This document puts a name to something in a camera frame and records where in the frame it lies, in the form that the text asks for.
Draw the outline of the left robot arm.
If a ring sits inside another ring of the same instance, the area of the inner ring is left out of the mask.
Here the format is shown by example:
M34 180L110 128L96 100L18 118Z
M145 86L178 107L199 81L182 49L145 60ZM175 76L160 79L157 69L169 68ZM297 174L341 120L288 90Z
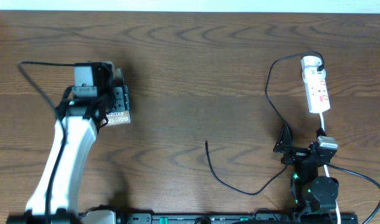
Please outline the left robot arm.
M128 87L112 62L71 63L74 84L68 86L54 105L24 70L21 75L53 109L56 123L52 148L42 177L22 215L8 216L7 224L20 223L125 223L123 212L108 206L78 210L78 193L88 153L99 130L113 124L130 123Z

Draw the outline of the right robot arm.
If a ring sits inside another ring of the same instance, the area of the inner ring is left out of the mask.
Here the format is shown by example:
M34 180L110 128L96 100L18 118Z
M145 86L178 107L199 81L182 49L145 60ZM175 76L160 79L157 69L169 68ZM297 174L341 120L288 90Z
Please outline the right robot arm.
M316 141L308 147L292 145L292 130L284 123L273 152L282 153L281 163L294 167L291 192L302 211L330 212L336 208L339 183L333 177L319 175L318 168L336 154L338 144L322 128L316 131Z

